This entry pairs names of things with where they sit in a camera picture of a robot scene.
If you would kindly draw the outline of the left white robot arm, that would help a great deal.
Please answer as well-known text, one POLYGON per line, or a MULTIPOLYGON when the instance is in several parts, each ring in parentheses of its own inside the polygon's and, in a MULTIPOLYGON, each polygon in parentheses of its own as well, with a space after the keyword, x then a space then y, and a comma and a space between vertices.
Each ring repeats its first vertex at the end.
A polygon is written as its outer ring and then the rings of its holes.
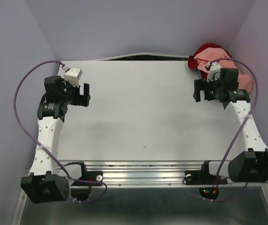
POLYGON ((68 105, 88 107, 90 85, 74 86, 61 76, 44 79, 45 93, 39 103, 38 143, 29 175, 22 177, 21 188, 33 203, 65 201, 69 197, 67 174, 59 175, 57 160, 60 133, 68 105))

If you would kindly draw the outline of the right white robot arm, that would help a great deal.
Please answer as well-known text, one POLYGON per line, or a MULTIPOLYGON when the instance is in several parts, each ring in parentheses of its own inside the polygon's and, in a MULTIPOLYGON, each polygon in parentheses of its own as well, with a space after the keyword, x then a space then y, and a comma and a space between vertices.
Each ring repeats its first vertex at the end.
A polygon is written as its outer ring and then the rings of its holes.
POLYGON ((237 129, 230 147, 238 143, 241 151, 234 159, 226 161, 229 150, 221 161, 208 161, 207 167, 200 170, 199 177, 210 183, 217 176, 232 182, 265 183, 268 181, 268 147, 256 127, 248 92, 238 87, 236 68, 223 68, 218 63, 208 64, 206 79, 194 81, 193 98, 200 102, 200 93, 207 101, 218 100, 237 129))

